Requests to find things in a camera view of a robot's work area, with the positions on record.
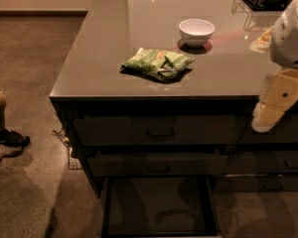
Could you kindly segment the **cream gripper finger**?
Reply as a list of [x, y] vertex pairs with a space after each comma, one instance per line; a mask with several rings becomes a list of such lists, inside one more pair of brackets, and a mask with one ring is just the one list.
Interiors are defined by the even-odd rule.
[[297, 101], [297, 69], [288, 68], [274, 75], [268, 74], [252, 113], [252, 129], [259, 133], [270, 131]]

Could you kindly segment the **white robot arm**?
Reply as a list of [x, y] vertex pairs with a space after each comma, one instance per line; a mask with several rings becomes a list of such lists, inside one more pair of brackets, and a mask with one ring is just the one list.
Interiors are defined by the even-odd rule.
[[293, 0], [274, 25], [250, 46], [258, 53], [270, 53], [281, 69], [268, 74], [252, 113], [252, 129], [270, 131], [298, 101], [298, 0]]

